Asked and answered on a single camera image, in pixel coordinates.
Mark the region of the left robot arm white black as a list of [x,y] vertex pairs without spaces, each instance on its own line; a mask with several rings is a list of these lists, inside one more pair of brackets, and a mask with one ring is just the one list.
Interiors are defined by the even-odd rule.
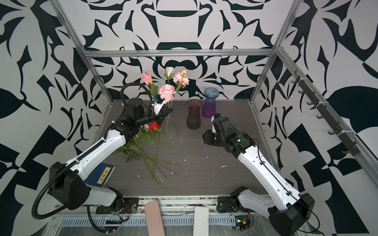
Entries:
[[[141,98],[126,100],[124,91],[131,86],[147,88],[141,83],[129,83],[121,88],[123,110],[116,121],[107,128],[103,137],[77,157],[66,163],[57,162],[50,167],[49,182],[37,195],[31,215],[34,219],[45,219],[64,210],[74,210],[81,206],[109,207],[113,212],[122,211],[123,196],[113,188],[87,185],[85,180],[93,170],[110,154],[130,142],[141,128],[152,122],[162,125],[165,118],[173,111],[166,106],[162,95],[153,98],[147,91],[151,104],[147,106]],[[62,207],[39,214],[38,207],[45,193],[58,200]]]

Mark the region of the clear glass vase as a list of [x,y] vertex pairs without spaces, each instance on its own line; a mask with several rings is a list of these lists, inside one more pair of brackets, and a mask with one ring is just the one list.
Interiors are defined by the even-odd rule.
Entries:
[[178,140],[178,134],[173,118],[166,118],[162,125],[162,139],[165,143],[174,144]]

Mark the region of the white rose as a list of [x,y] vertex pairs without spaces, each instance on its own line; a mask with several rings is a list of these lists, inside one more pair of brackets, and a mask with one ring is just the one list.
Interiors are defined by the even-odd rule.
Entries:
[[[165,69],[164,76],[166,77],[166,84],[172,85],[171,81],[173,81],[174,75],[175,75],[175,69],[173,67],[167,67]],[[169,108],[172,108],[172,101],[173,101],[173,99],[167,103]],[[167,125],[169,125],[169,123],[170,123],[170,117],[171,117],[171,115],[168,115]]]

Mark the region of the pink rose single stem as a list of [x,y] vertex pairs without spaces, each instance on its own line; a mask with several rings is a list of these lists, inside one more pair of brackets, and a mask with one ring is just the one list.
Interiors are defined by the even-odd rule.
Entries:
[[150,93],[154,98],[159,98],[158,87],[153,83],[153,79],[150,73],[141,74],[141,80],[148,86]]

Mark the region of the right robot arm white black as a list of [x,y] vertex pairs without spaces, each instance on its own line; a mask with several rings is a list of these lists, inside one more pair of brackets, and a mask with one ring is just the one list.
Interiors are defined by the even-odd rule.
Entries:
[[268,197],[255,194],[245,187],[232,193],[239,205],[266,217],[281,236],[303,232],[302,226],[310,219],[315,201],[301,194],[289,184],[263,156],[259,140],[239,132],[222,114],[212,116],[212,129],[203,134],[204,143],[222,147],[246,166],[268,193]]

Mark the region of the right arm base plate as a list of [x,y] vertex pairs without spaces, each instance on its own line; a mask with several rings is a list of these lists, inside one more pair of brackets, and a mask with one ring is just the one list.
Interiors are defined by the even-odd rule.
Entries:
[[234,196],[219,196],[217,198],[217,211],[220,213],[227,212],[255,212],[241,206],[239,200]]

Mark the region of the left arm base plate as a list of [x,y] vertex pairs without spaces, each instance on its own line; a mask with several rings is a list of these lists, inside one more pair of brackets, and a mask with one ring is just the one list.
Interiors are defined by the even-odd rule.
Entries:
[[96,214],[111,214],[117,212],[118,214],[132,213],[138,210],[138,197],[117,198],[111,206],[98,206]]

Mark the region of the pink spray roses stem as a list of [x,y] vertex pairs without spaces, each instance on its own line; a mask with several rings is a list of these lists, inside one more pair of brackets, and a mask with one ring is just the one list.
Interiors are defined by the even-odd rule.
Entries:
[[173,77],[173,81],[171,81],[172,85],[164,85],[160,88],[158,95],[160,95],[161,99],[164,99],[167,103],[174,100],[175,94],[178,93],[181,89],[184,89],[188,86],[190,80],[188,78],[188,72],[186,69],[182,69],[181,71],[176,72]]

